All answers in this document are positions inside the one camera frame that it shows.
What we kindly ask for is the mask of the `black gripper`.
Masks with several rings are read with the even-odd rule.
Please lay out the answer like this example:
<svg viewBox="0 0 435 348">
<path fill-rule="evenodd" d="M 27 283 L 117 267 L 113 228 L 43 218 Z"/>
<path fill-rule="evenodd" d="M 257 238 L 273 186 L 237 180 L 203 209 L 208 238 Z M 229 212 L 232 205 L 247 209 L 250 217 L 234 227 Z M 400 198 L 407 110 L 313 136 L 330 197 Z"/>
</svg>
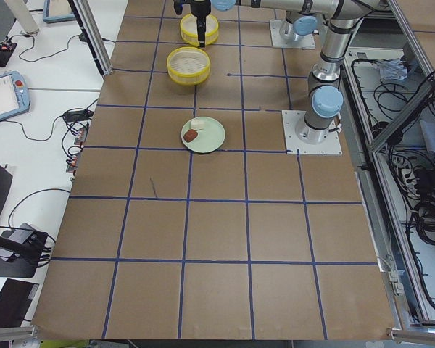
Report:
<svg viewBox="0 0 435 348">
<path fill-rule="evenodd" d="M 200 48 L 206 46 L 206 17 L 211 13 L 211 1 L 210 0 L 174 0 L 173 8 L 177 15 L 181 15 L 183 7 L 185 5 L 190 6 L 190 10 L 196 19 L 197 40 Z"/>
</svg>

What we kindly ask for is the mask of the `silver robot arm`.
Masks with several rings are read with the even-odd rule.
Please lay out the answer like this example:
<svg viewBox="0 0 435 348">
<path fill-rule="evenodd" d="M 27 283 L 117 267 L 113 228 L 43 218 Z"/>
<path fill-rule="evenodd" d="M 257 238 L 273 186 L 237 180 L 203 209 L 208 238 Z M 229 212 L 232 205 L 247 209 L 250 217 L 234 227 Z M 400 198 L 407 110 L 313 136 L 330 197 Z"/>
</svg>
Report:
<svg viewBox="0 0 435 348">
<path fill-rule="evenodd" d="M 191 14 L 181 20 L 182 39 L 204 48 L 218 39 L 218 20 L 211 15 L 211 10 L 221 12 L 231 10 L 237 1 L 175 1 L 175 13 L 181 15 L 183 6 L 190 6 Z M 312 38 L 317 29 L 318 19 L 312 13 L 287 11 L 283 20 L 271 20 L 271 35 L 274 47 L 307 48 L 307 39 Z"/>
<path fill-rule="evenodd" d="M 328 29 L 320 58 L 308 77 L 309 109 L 298 121 L 297 137 L 306 144 L 325 140 L 331 121 L 339 114 L 344 97 L 335 86 L 340 65 L 358 22 L 379 7 L 379 1 L 237 1 L 251 8 L 282 9 L 302 14 L 321 14 L 328 18 Z"/>
</svg>

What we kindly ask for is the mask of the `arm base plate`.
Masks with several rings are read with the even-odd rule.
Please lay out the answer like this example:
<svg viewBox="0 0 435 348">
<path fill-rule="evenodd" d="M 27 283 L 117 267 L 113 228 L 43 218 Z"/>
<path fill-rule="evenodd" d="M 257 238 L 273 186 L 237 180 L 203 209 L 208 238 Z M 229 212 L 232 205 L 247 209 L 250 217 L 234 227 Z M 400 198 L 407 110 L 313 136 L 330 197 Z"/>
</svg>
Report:
<svg viewBox="0 0 435 348">
<path fill-rule="evenodd" d="M 272 47 L 286 49 L 314 49 L 313 32 L 317 30 L 315 17 L 303 17 L 289 23 L 286 20 L 270 20 Z"/>
<path fill-rule="evenodd" d="M 305 111 L 283 110 L 283 132 L 288 154 L 322 156 L 342 155 L 339 133 L 335 120 L 324 130 L 310 128 L 305 122 Z"/>
</svg>

